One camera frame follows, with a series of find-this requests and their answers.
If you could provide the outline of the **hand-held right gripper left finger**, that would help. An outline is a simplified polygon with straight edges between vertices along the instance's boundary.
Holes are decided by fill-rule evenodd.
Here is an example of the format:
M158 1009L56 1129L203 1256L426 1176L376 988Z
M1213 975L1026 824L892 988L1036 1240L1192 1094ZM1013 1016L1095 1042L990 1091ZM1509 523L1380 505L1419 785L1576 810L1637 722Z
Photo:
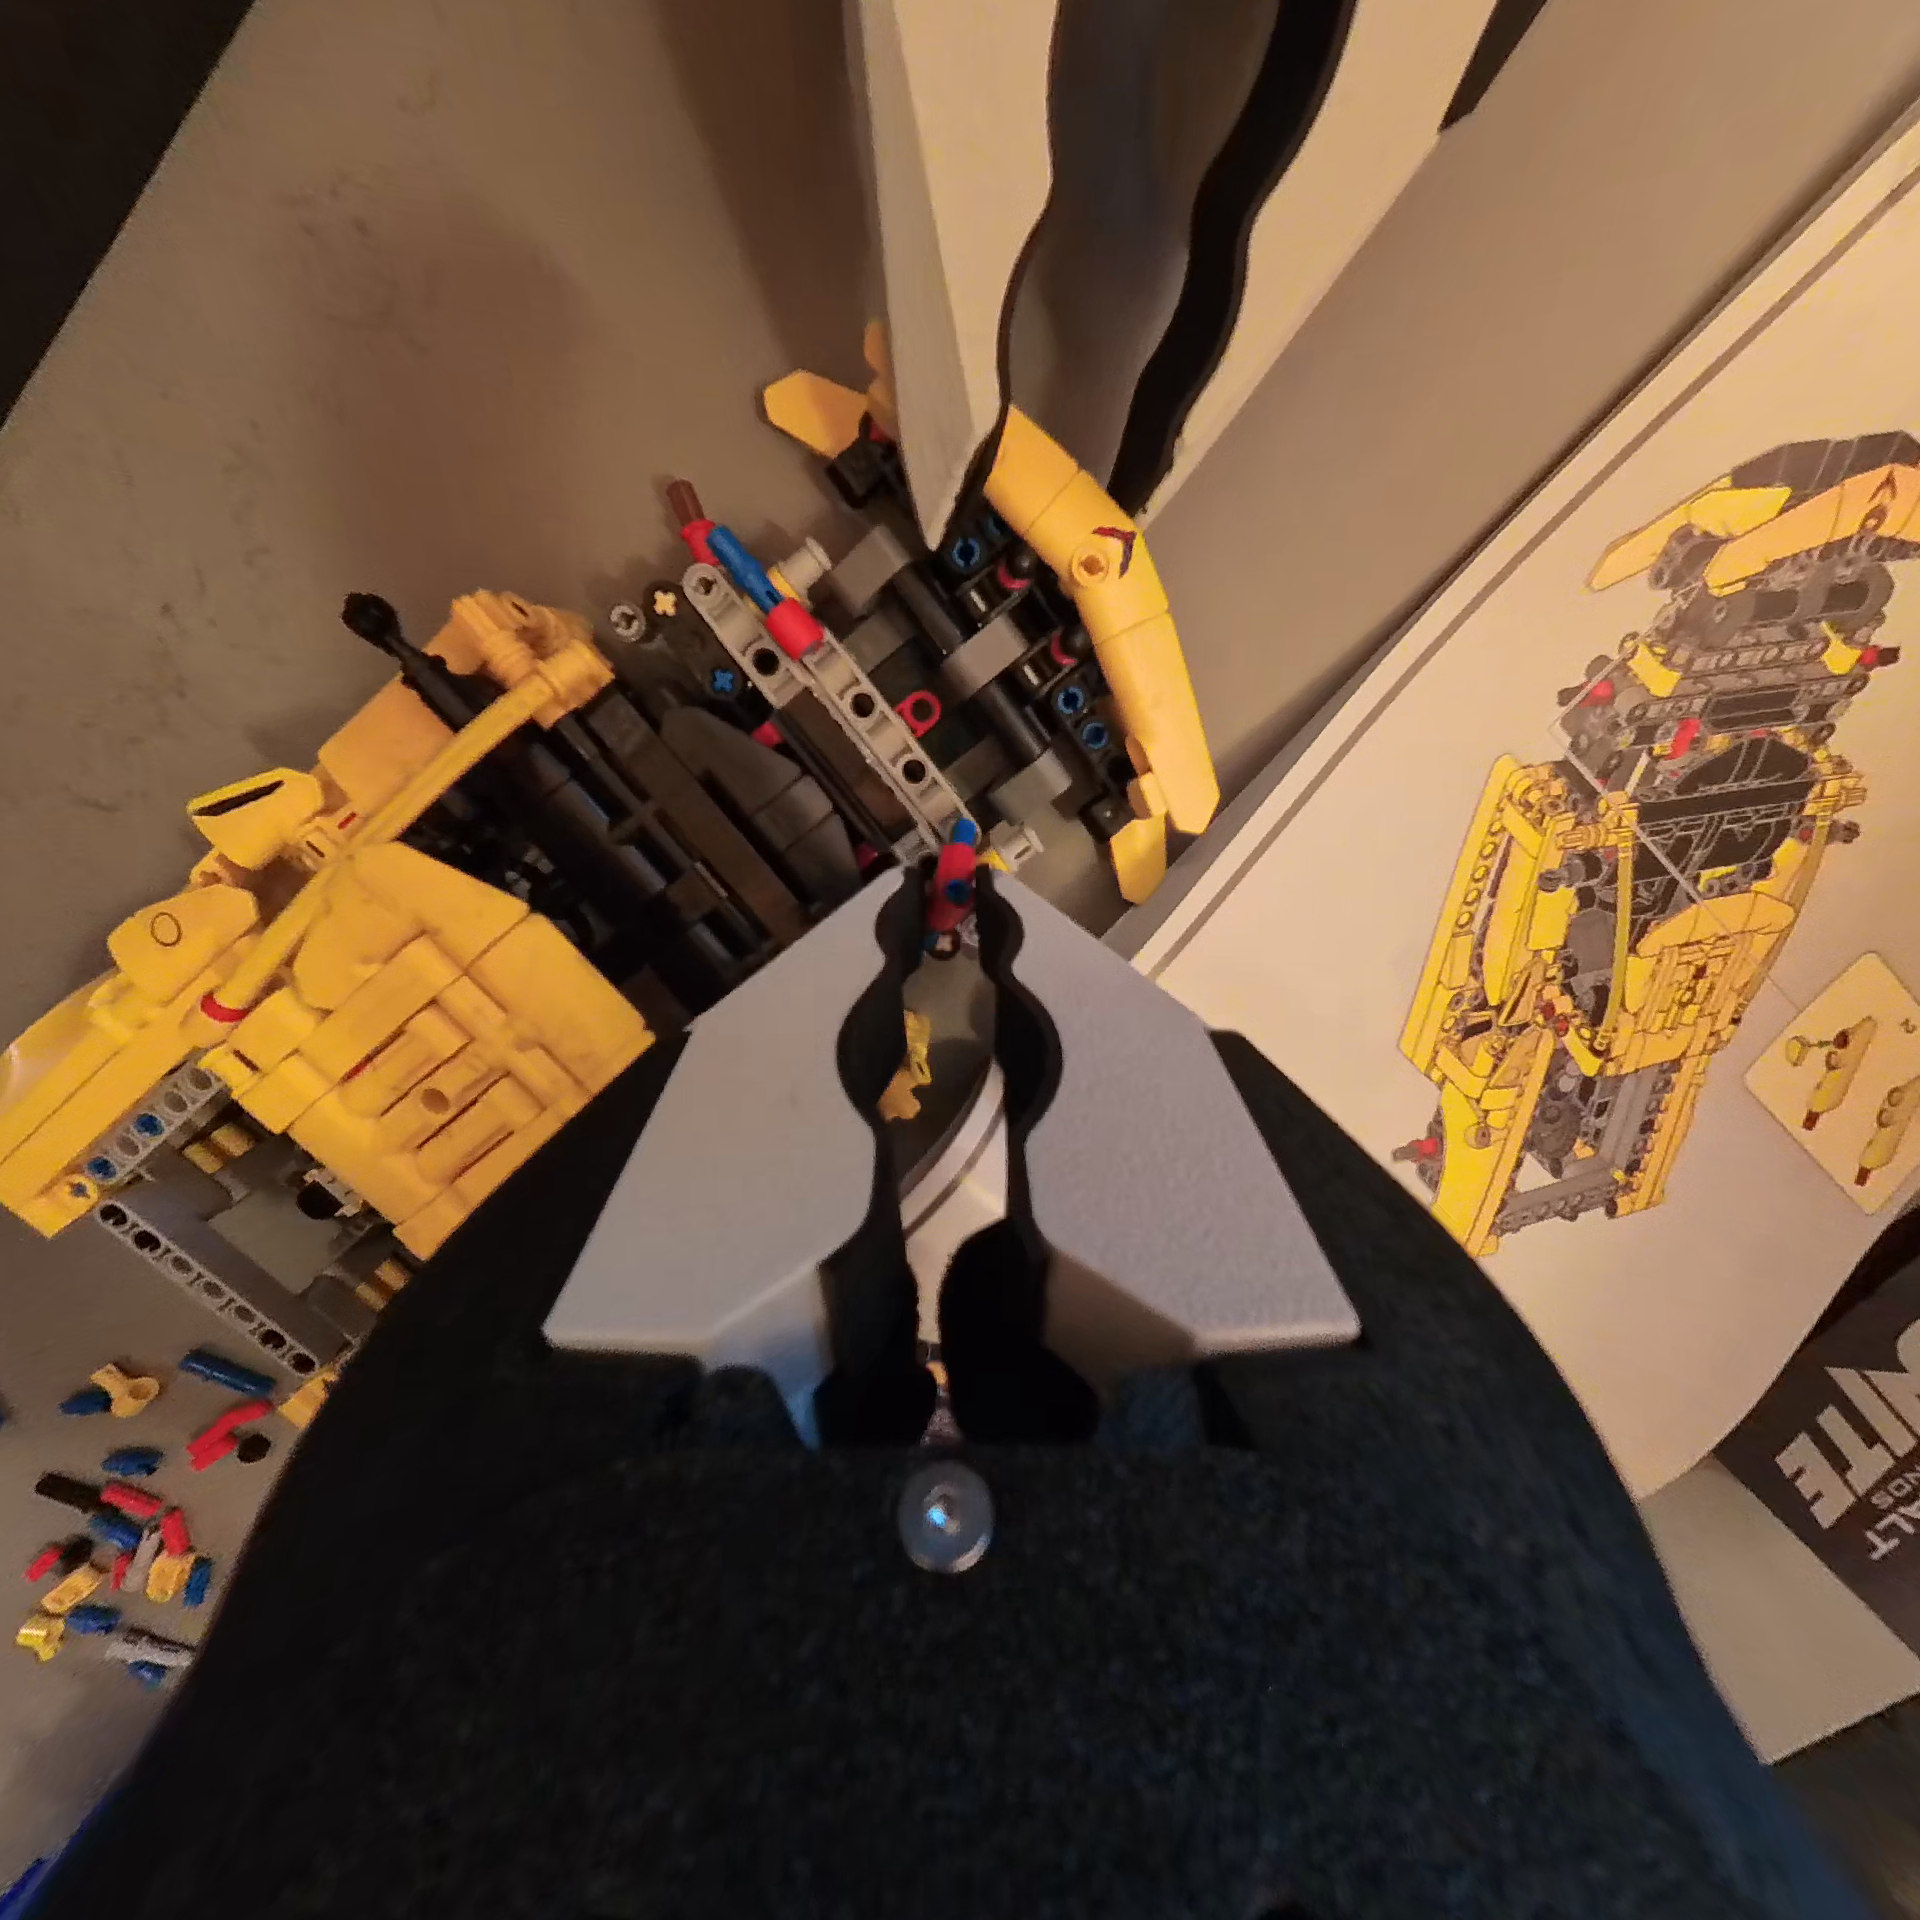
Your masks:
M545 1337L760 1371L808 1444L925 1430L922 1303L881 1098L909 1061L925 875L873 882L701 1016Z

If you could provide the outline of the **instruction booklet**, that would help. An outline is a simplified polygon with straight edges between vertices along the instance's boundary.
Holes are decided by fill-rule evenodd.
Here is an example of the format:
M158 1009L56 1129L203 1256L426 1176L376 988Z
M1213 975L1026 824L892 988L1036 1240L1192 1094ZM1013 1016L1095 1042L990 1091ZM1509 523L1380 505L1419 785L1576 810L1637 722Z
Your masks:
M1918 114L1192 849L1141 967L1482 1266L1629 1488L1918 1200Z

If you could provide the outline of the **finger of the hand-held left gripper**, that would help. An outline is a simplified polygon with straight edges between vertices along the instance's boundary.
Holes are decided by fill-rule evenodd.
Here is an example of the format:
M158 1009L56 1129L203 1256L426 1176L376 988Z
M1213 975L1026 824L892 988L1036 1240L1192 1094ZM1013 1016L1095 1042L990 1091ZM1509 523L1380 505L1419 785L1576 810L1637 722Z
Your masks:
M988 484L1054 194L1058 4L853 4L896 440L925 542Z
M1446 129L1497 4L1278 4L1186 213L1115 499L1157 513L1241 416Z

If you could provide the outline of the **yellow toy brick car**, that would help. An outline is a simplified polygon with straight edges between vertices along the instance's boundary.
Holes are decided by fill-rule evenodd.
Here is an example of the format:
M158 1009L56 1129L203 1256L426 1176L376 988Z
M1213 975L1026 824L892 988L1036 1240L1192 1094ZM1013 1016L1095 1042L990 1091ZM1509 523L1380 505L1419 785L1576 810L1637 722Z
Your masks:
M191 798L185 888L8 1045L3 1209L314 1379L649 1042L959 822L1013 872L1075 812L1148 898L1218 775L1136 514L1010 410L928 548L881 327L869 361L761 390L860 514L839 557L764 562L674 482L685 566L604 622L472 591L418 647L347 596L391 679Z

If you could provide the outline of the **grey desk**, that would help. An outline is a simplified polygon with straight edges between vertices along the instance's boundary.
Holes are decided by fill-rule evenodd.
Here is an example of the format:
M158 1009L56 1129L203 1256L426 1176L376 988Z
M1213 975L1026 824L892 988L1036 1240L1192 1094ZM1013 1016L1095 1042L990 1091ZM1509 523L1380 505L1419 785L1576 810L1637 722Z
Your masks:
M1148 542L1237 793L1918 90L1918 4L1550 4ZM820 513L860 372L839 4L264 4L3 430L3 1040L193 785L379 682L347 591L593 608L657 468Z

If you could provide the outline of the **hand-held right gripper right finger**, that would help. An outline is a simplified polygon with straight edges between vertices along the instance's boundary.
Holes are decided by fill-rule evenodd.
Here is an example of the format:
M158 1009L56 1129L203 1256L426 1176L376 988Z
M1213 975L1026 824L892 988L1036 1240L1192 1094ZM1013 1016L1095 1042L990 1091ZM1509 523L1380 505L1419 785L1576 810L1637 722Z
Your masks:
M1006 1214L972 1237L972 1435L1089 1439L1141 1373L1360 1341L1215 1035L1022 882L973 897Z

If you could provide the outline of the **blue axle with red bush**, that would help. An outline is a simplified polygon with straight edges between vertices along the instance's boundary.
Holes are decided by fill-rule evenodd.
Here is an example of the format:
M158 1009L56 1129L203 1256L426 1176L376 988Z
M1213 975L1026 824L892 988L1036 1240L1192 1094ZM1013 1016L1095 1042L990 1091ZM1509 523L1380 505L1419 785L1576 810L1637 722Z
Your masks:
M931 958L954 958L962 946L962 928L973 915L973 875L980 839L972 822L959 822L954 837L938 852L922 901L922 948Z

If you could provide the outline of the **black toy set box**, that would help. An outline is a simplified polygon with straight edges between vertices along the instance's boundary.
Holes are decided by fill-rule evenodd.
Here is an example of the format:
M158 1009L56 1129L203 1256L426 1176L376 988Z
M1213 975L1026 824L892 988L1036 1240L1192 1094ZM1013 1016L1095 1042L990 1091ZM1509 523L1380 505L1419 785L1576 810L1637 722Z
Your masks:
M1831 1310L1716 1461L1918 1649L1918 1262Z

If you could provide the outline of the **scatter of small coloured pins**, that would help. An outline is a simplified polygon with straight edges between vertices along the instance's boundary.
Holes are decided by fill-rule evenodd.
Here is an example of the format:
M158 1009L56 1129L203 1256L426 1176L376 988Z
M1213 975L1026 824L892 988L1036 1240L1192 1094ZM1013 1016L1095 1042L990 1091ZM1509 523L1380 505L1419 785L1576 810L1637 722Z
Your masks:
M81 1649L167 1685L270 1488L286 1403L219 1349L167 1373L97 1368L30 1455L30 1531L3 1548L3 1641L36 1668Z

